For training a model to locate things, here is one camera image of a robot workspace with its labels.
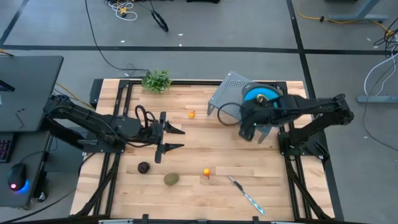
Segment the green plant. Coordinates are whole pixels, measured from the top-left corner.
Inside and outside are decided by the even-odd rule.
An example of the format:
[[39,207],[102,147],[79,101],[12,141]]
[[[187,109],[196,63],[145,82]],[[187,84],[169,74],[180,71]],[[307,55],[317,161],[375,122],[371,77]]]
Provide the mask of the green plant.
[[172,80],[169,79],[169,71],[167,70],[148,72],[142,79],[142,86],[153,93],[162,93],[164,90],[168,90],[171,83]]

